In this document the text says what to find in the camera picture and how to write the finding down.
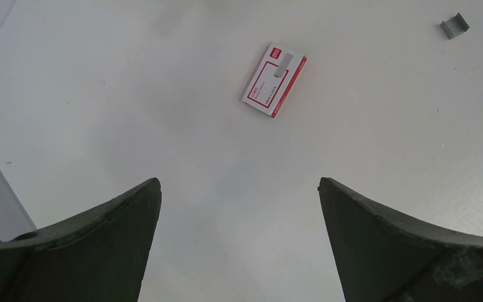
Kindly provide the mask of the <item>red white staple box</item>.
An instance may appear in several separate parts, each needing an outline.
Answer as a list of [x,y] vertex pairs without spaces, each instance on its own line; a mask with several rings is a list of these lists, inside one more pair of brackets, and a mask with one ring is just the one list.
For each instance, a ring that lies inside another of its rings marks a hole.
[[275,118],[301,73],[307,57],[290,47],[270,43],[241,101]]

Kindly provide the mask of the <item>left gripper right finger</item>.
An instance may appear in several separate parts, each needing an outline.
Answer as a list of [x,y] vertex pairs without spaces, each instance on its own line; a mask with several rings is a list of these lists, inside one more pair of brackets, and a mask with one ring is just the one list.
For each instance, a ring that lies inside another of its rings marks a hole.
[[318,192],[347,301],[483,301],[483,237],[419,220],[331,178]]

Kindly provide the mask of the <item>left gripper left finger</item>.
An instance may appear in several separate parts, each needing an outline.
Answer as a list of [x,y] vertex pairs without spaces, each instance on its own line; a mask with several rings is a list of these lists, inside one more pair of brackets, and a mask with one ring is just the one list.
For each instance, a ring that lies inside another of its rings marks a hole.
[[0,301],[137,301],[162,204],[151,178],[66,220],[0,241]]

